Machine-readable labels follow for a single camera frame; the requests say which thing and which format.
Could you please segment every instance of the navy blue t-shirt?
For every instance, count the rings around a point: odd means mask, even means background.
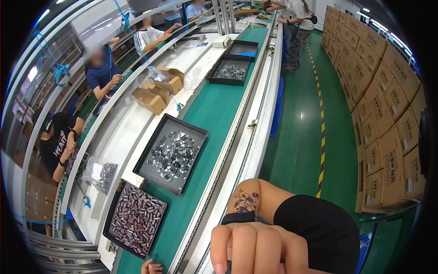
[[[100,86],[103,89],[110,81],[111,78],[116,74],[122,74],[123,72],[116,67],[113,61],[113,65],[111,67],[110,73],[110,51],[108,49],[108,45],[105,46],[104,55],[103,55],[103,67],[94,68],[89,67],[87,72],[87,81],[88,85],[91,89],[95,89],[97,86]]]

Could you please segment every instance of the cardboard tray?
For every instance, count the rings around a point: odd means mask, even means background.
[[[225,51],[225,54],[243,56],[237,54],[244,52],[255,53],[255,57],[251,57],[251,62],[255,62],[255,58],[257,57],[257,50],[258,50],[258,43],[256,42],[234,40],[233,43]]]
[[[207,75],[207,79],[212,84],[220,84],[220,85],[245,85],[246,77],[248,76],[248,69],[251,62],[251,57],[249,56],[240,56],[240,55],[222,55],[219,60],[216,62],[210,73]],[[223,69],[227,65],[231,64],[239,64],[240,66],[246,67],[246,72],[243,80],[234,80],[234,79],[225,79],[219,78],[219,75],[216,75],[216,71]]]
[[[173,181],[167,181],[165,178],[160,177],[159,172],[157,172],[158,168],[146,163],[146,160],[152,161],[151,150],[154,149],[156,146],[159,146],[159,142],[164,136],[166,137],[166,143],[167,140],[169,140],[169,133],[174,132],[175,130],[181,130],[182,132],[188,134],[192,139],[195,140],[193,146],[199,146],[199,150],[193,158],[194,160],[192,161],[191,167],[188,169],[187,173],[184,173],[179,178],[174,178]],[[145,149],[141,153],[141,156],[138,159],[138,162],[135,164],[132,172],[134,172],[138,176],[143,177],[146,181],[159,185],[165,190],[173,193],[174,195],[179,196],[181,195],[184,185],[186,184],[187,179],[190,175],[190,172],[192,171],[194,164],[196,163],[197,157],[202,151],[202,146],[207,139],[207,135],[208,131],[185,123],[166,113],[163,115],[163,118],[158,123],[157,128],[149,139],[149,142],[146,145]]]
[[[117,186],[116,193],[114,194],[113,200],[111,201],[111,206],[109,207],[108,215],[106,216],[106,219],[105,219],[105,225],[103,226],[103,232],[102,232],[102,234],[103,234],[103,236],[104,236],[105,238],[107,238],[108,240],[110,240],[110,241],[116,243],[119,247],[121,247],[121,248],[123,248],[124,250],[126,250],[126,251],[128,251],[128,252],[134,254],[135,256],[137,256],[137,257],[139,257],[139,258],[145,260],[146,257],[147,257],[147,255],[149,254],[149,251],[151,251],[152,248],[153,248],[155,236],[158,234],[159,227],[160,227],[160,224],[161,224],[161,220],[163,219],[164,214],[166,213],[167,203],[166,203],[166,202],[163,202],[163,201],[160,200],[160,199],[155,198],[154,196],[152,196],[152,195],[150,195],[150,194],[148,194],[149,196],[153,197],[154,199],[157,199],[158,201],[162,202],[162,203],[164,204],[164,210],[163,210],[163,214],[161,215],[160,220],[158,221],[157,231],[155,232],[155,234],[154,234],[154,236],[153,236],[153,238],[152,238],[152,243],[151,243],[151,246],[150,246],[150,248],[149,248],[149,250],[148,250],[148,253],[146,254],[146,256],[143,257],[142,255],[140,255],[140,254],[138,254],[137,252],[135,252],[135,251],[134,251],[132,248],[130,248],[129,246],[126,246],[126,245],[125,245],[124,243],[122,243],[121,241],[118,241],[118,240],[116,239],[116,235],[115,235],[115,233],[113,233],[113,232],[111,231],[111,229],[110,229],[110,227],[111,227],[111,221],[112,221],[113,216],[114,216],[114,213],[115,213],[115,211],[116,211],[116,207],[117,207],[117,203],[118,203],[118,201],[119,201],[119,199],[120,199],[120,195],[122,194],[123,189],[127,188],[128,186],[133,186],[133,187],[135,187],[136,189],[139,189],[138,187],[136,187],[135,185],[131,184],[130,182],[125,181],[124,179],[120,179],[120,181],[119,181],[119,185]]]

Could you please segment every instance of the tray of electronic components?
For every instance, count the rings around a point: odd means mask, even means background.
[[[103,227],[103,236],[135,256],[146,259],[167,203],[121,179]]]
[[[164,114],[132,172],[181,195],[208,131]]]
[[[245,85],[251,57],[222,55],[211,69],[207,79],[212,84]]]
[[[225,54],[226,55],[237,55],[237,56],[249,56],[251,57],[251,62],[255,62],[255,57],[257,56],[258,43],[234,40],[233,43],[228,47]]]

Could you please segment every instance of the tattoo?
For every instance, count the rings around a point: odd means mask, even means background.
[[[248,193],[243,193],[243,190],[240,189],[239,193],[235,195],[234,198],[238,199],[234,203],[236,212],[257,211],[256,200],[258,199],[258,193],[253,192],[251,195],[249,195]]]

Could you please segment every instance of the metal bracket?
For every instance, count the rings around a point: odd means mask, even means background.
[[[252,122],[248,125],[248,128],[255,128],[255,126],[258,124],[258,120],[254,119]]]

